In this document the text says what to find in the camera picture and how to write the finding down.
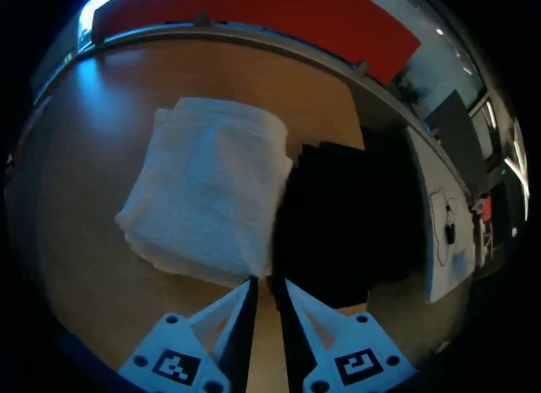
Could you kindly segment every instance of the wooden table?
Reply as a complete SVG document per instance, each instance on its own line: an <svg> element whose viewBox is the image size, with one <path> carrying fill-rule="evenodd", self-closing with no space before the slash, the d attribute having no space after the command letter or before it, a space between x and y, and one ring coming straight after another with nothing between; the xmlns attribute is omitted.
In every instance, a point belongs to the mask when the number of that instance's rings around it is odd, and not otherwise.
<svg viewBox="0 0 541 393"><path fill-rule="evenodd" d="M292 158L303 143L363 148L343 82L241 45L111 49L75 64L49 94L8 188L9 230L59 320L113 369L163 313L189 316L228 292L152 268L114 222L143 165L157 108L203 96L268 110L287 127ZM249 391L287 390L281 345L272 296L260 288Z"/></svg>

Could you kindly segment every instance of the red panel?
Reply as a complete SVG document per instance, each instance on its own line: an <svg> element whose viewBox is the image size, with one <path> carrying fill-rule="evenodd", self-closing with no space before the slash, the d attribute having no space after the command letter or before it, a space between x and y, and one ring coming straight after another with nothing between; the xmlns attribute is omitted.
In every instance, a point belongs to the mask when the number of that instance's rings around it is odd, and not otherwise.
<svg viewBox="0 0 541 393"><path fill-rule="evenodd" d="M195 19L265 26L311 42L356 64L384 85L419 47L399 21L369 0L112 0L94 15L93 40L120 32Z"/></svg>

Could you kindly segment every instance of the screw hole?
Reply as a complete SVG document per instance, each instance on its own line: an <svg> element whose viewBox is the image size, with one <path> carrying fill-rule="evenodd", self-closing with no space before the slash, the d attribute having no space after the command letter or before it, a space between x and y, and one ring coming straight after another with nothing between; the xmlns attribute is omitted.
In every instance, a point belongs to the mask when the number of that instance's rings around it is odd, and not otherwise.
<svg viewBox="0 0 541 393"><path fill-rule="evenodd" d="M137 355L133 357L133 363L136 364L138 367L144 367L147 366L148 361L144 356Z"/></svg>
<svg viewBox="0 0 541 393"><path fill-rule="evenodd" d="M387 358L387 364L390 366L396 366L400 362L400 358L396 355L391 355Z"/></svg>
<svg viewBox="0 0 541 393"><path fill-rule="evenodd" d="M205 383L203 390L207 393L222 393L224 391L224 386L219 382L211 380L210 382Z"/></svg>
<svg viewBox="0 0 541 393"><path fill-rule="evenodd" d="M328 392L331 386L324 380L318 380L317 382L312 383L310 390L314 393L325 393Z"/></svg>

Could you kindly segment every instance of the wall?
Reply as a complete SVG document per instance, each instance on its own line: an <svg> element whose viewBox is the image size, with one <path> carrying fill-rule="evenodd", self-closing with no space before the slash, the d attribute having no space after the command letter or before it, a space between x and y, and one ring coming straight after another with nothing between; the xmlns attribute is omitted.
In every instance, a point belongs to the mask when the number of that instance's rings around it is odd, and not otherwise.
<svg viewBox="0 0 541 393"><path fill-rule="evenodd" d="M393 15L408 28L421 42L407 62L406 74L414 87L425 90L419 105L414 106L415 113L423 120L438 107L453 90L457 90L466 106L476 99L482 83L466 73L463 67L473 68L467 63L467 54L461 53L452 33L444 25L437 24L408 0L371 0L389 14ZM438 34L441 28L444 35Z"/></svg>

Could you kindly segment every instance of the window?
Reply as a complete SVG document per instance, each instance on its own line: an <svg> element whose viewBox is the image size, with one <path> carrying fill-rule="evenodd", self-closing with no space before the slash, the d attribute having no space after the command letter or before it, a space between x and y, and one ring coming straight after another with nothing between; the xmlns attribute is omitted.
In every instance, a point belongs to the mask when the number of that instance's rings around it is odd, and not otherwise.
<svg viewBox="0 0 541 393"><path fill-rule="evenodd" d="M90 0L81 10L79 16L79 47L90 42L90 32L94 21L94 11L111 0Z"/></svg>

